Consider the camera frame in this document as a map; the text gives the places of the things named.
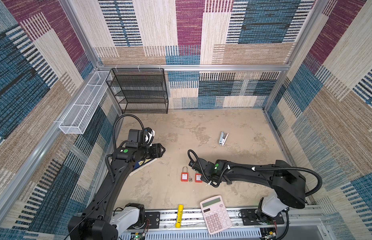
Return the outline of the red padlock with label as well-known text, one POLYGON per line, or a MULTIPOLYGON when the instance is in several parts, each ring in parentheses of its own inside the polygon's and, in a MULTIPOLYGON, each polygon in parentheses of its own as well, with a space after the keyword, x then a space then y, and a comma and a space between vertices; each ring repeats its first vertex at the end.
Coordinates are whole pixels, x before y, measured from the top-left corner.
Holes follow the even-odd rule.
POLYGON ((184 166, 182 168, 181 181, 182 182, 188 182, 189 181, 189 172, 188 172, 188 167, 187 166, 184 166))

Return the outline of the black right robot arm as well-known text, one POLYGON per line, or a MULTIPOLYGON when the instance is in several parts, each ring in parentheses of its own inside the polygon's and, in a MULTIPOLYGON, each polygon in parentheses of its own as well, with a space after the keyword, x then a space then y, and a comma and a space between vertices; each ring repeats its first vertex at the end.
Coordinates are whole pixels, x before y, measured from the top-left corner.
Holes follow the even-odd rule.
POLYGON ((215 163, 204 159, 191 160, 189 167, 202 174, 202 181, 217 188, 222 182, 247 182, 269 187, 287 207, 305 208, 305 177, 298 167, 292 167, 282 160, 269 165, 246 165, 226 160, 215 163))

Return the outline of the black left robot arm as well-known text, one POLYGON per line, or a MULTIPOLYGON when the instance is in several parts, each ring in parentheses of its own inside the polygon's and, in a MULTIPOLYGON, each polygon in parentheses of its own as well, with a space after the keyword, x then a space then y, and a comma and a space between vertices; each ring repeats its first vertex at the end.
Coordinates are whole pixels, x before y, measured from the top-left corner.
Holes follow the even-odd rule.
POLYGON ((72 240, 117 240, 120 233, 136 224, 144 224, 145 209, 141 204, 128 204, 121 223, 113 220, 113 210, 123 184, 140 161, 163 156, 166 149, 154 144, 151 128, 130 130, 128 139, 107 155, 108 175, 80 216, 68 223, 68 237, 72 240))

